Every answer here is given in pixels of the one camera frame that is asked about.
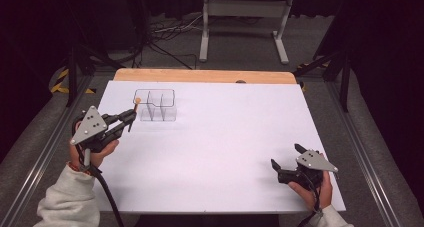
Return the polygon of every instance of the black cable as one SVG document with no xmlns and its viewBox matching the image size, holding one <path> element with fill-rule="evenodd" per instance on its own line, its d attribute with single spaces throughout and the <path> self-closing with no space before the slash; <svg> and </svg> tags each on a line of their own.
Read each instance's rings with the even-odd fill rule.
<svg viewBox="0 0 424 227">
<path fill-rule="evenodd" d="M 155 35 L 155 39 L 171 40 L 179 36 L 180 34 L 187 33 L 193 30 L 199 24 L 200 21 L 201 21 L 201 18 L 199 16 L 191 20 L 186 20 L 186 23 L 184 23 L 184 21 L 181 21 L 180 24 L 177 26 L 153 29 L 152 34 L 157 34 L 158 32 L 162 32 L 160 36 Z"/>
<path fill-rule="evenodd" d="M 115 200 L 113 199 L 112 193 L 109 190 L 109 186 L 107 185 L 105 179 L 101 175 L 101 171 L 90 164 L 90 168 L 88 169 L 90 173 L 99 180 L 102 185 L 107 198 L 109 199 L 110 205 L 112 206 L 113 214 L 115 215 L 116 221 L 118 222 L 119 227 L 124 227 L 124 222 L 122 221 L 121 215 L 119 214 L 118 207 L 116 206 Z"/>
<path fill-rule="evenodd" d="M 160 49 L 161 51 L 165 52 L 167 55 L 171 56 L 172 58 L 174 58 L 176 61 L 178 61 L 180 64 L 184 65 L 187 69 L 193 70 L 193 68 L 191 68 L 190 66 L 188 66 L 186 63 L 182 62 L 180 59 L 178 59 L 175 55 L 169 53 L 168 51 L 162 49 L 161 47 L 157 46 L 155 43 L 150 43 L 150 45 L 155 46 L 156 48 Z"/>
<path fill-rule="evenodd" d="M 158 53 L 158 54 L 161 54 L 161 55 L 167 55 L 167 56 L 169 56 L 170 54 L 169 53 L 162 53 L 162 52 L 160 52 L 159 50 L 156 50 L 156 49 L 154 49 L 151 45 L 149 45 L 149 48 L 151 49 L 151 50 L 153 50 L 153 51 L 155 51 L 156 53 Z M 180 54 L 180 55 L 174 55 L 174 54 L 172 54 L 174 57 L 176 57 L 176 56 L 192 56 L 192 57 L 194 57 L 194 69 L 197 69 L 197 55 L 195 55 L 195 54 Z"/>
<path fill-rule="evenodd" d="M 134 55 L 132 64 L 131 64 L 131 68 L 134 68 L 134 65 L 137 65 L 137 68 L 140 68 L 141 62 L 143 61 L 143 45 L 140 45 L 138 52 L 140 54 L 140 61 L 138 63 L 135 62 L 135 59 L 137 58 L 138 55 Z"/>
<path fill-rule="evenodd" d="M 77 152 L 78 152 L 80 164 L 84 165 L 84 154 L 81 151 L 81 146 L 80 145 L 75 145 L 75 148 L 77 149 Z"/>
<path fill-rule="evenodd" d="M 201 20 L 200 17 L 201 17 L 201 15 L 198 16 L 198 17 L 196 17 L 196 18 L 194 18 L 194 19 L 181 20 L 178 25 L 174 25 L 174 23 L 176 23 L 178 21 L 173 21 L 167 27 L 165 27 L 165 25 L 162 23 L 162 22 L 166 22 L 167 20 L 163 20 L 163 21 L 160 21 L 160 22 L 155 22 L 155 23 L 152 23 L 151 25 L 159 25 L 160 24 L 162 27 L 161 28 L 153 28 L 153 31 L 152 32 L 166 31 L 166 30 L 171 30 L 173 28 L 186 28 L 186 27 L 188 27 L 190 25 L 193 25 L 196 20 L 199 20 L 200 21 Z"/>
</svg>

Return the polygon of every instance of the table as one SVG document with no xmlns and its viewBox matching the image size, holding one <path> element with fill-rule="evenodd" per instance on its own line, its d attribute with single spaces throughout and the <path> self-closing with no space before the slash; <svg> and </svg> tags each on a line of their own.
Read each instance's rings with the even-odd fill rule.
<svg viewBox="0 0 424 227">
<path fill-rule="evenodd" d="M 234 83 L 239 80 L 247 84 Z M 115 153 L 102 164 L 120 211 L 306 211 L 303 201 L 277 182 L 270 164 L 274 158 L 282 168 L 294 168 L 300 155 L 294 143 L 325 153 L 291 73 L 121 69 L 105 90 L 100 113 L 132 108 L 134 90 L 140 86 L 174 89 L 178 114 L 175 122 L 136 120 L 131 132 L 124 132 Z M 333 205 L 345 210 L 337 183 L 331 178 Z M 94 191 L 100 210 L 110 211 L 101 186 L 96 184 Z"/>
</svg>

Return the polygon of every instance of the tripod leg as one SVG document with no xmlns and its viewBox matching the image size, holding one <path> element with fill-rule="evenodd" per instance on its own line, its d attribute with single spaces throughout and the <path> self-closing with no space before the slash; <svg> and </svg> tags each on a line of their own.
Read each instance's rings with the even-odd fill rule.
<svg viewBox="0 0 424 227">
<path fill-rule="evenodd" d="M 345 52 L 340 52 L 331 60 L 327 69 L 322 74 L 324 81 L 334 81 L 337 78 L 340 71 L 343 69 L 343 66 L 346 64 L 345 56 Z"/>
<path fill-rule="evenodd" d="M 331 55 L 328 56 L 324 56 L 322 58 L 319 58 L 317 60 L 315 60 L 314 62 L 308 64 L 306 67 L 303 67 L 301 69 L 298 69 L 296 71 L 293 72 L 293 75 L 295 77 L 299 77 L 302 76 L 306 73 L 308 73 L 309 71 L 321 66 L 322 64 L 327 63 L 328 61 L 332 60 L 333 58 L 335 58 L 337 55 L 339 55 L 339 52 L 333 53 Z"/>
<path fill-rule="evenodd" d="M 96 72 L 90 56 L 79 46 L 75 48 L 75 60 L 83 75 L 93 75 Z"/>
<path fill-rule="evenodd" d="M 346 54 L 346 60 L 345 65 L 343 66 L 343 72 L 342 72 L 342 86 L 340 87 L 340 104 L 343 107 L 343 110 L 345 112 L 348 112 L 347 110 L 347 93 L 348 93 L 348 87 L 349 87 L 349 77 L 350 77 L 350 60 L 349 56 Z"/>
<path fill-rule="evenodd" d="M 69 96 L 66 107 L 71 106 L 72 102 L 77 96 L 77 65 L 75 62 L 75 48 L 72 47 L 68 56 L 68 70 L 69 70 Z"/>
</svg>

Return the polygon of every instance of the wire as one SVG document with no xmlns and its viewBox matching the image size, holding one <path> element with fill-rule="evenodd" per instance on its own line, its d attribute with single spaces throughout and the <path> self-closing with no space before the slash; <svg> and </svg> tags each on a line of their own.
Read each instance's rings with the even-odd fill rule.
<svg viewBox="0 0 424 227">
<path fill-rule="evenodd" d="M 138 61 L 138 63 L 135 62 L 135 59 L 137 58 L 138 55 L 134 55 L 132 64 L 131 64 L 131 68 L 134 68 L 134 66 L 137 66 L 137 68 L 140 68 L 141 63 L 143 61 L 143 45 L 140 45 L 139 48 L 139 54 L 140 54 L 140 61 Z"/>
<path fill-rule="evenodd" d="M 122 221 L 121 215 L 119 214 L 118 207 L 116 206 L 115 200 L 113 199 L 112 193 L 109 190 L 109 186 L 107 185 L 106 180 L 101 175 L 101 171 L 94 167 L 92 164 L 90 164 L 89 171 L 91 174 L 93 174 L 94 177 L 96 177 L 96 179 L 99 180 L 100 184 L 102 185 L 106 196 L 109 199 L 110 205 L 112 206 L 113 214 L 115 215 L 119 227 L 124 227 L 124 222 Z"/>
<path fill-rule="evenodd" d="M 163 32 L 163 31 L 168 31 L 168 30 L 173 30 L 173 29 L 179 29 L 179 30 L 184 30 L 188 27 L 190 27 L 194 22 L 196 22 L 196 20 L 198 20 L 200 17 L 202 17 L 203 15 L 200 15 L 198 17 L 196 17 L 195 19 L 193 19 L 193 21 L 191 21 L 188 25 L 183 25 L 183 26 L 174 26 L 174 27 L 169 27 L 169 28 L 164 28 L 164 29 L 160 29 L 160 30 L 156 30 L 153 31 L 154 33 L 159 33 L 159 32 Z"/>
<path fill-rule="evenodd" d="M 164 53 L 160 53 L 159 51 L 157 51 L 157 50 L 153 49 L 153 48 L 152 48 L 152 45 L 153 45 L 153 46 L 155 46 L 156 48 L 160 49 L 160 50 L 161 50 L 161 51 L 163 51 Z M 178 59 L 178 58 L 176 57 L 176 55 L 173 55 L 173 54 L 169 53 L 168 51 L 166 51 L 166 50 L 162 49 L 161 47 L 157 46 L 155 43 L 150 43 L 149 47 L 150 47 L 150 49 L 151 49 L 151 50 L 153 50 L 153 51 L 155 51 L 155 52 L 157 52 L 157 53 L 160 53 L 160 54 L 164 54 L 164 55 L 171 56 L 171 57 L 172 57 L 172 58 L 174 58 L 176 61 L 178 61 L 179 63 L 181 63 L 182 65 L 184 65 L 187 69 L 193 70 L 193 68 L 191 68 L 190 66 L 188 66 L 186 63 L 184 63 L 184 62 L 183 62 L 183 61 L 181 61 L 180 59 Z M 196 64 L 197 64 L 197 56 L 196 56 L 196 55 L 194 55 L 194 54 L 188 54 L 188 55 L 177 55 L 177 56 L 195 56 L 195 58 L 194 58 L 194 69 L 196 69 Z"/>
</svg>

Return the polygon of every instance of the metal bracket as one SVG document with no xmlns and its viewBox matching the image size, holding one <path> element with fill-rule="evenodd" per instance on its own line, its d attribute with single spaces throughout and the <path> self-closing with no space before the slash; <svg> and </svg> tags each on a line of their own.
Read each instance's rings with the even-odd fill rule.
<svg viewBox="0 0 424 227">
<path fill-rule="evenodd" d="M 319 153 L 312 150 L 307 150 L 305 153 L 301 154 L 296 158 L 296 162 L 308 169 L 328 170 L 335 173 L 339 171 L 336 166 L 328 162 Z"/>
<path fill-rule="evenodd" d="M 91 106 L 85 114 L 81 125 L 71 139 L 71 144 L 77 145 L 107 129 L 107 124 L 103 120 L 95 106 Z"/>
</svg>

